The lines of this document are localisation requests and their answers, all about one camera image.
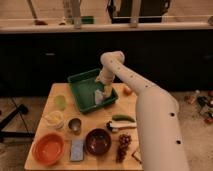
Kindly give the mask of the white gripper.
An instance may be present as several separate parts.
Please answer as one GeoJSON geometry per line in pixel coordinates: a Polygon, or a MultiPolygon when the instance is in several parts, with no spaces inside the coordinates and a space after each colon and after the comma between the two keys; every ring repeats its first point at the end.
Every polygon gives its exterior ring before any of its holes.
{"type": "Polygon", "coordinates": [[[105,85],[104,95],[106,98],[111,96],[111,93],[112,93],[111,84],[113,83],[114,79],[115,79],[115,75],[111,71],[105,68],[101,69],[101,71],[99,72],[98,76],[95,79],[96,82],[101,82],[103,85],[105,85]]]}

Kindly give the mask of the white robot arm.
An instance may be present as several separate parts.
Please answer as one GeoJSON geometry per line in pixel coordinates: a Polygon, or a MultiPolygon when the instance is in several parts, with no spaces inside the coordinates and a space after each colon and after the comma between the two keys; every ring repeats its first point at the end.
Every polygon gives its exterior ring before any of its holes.
{"type": "Polygon", "coordinates": [[[177,100],[126,67],[124,60],[121,51],[103,53],[98,80],[108,85],[118,77],[137,95],[135,114],[144,171],[190,171],[178,121],[177,100]]]}

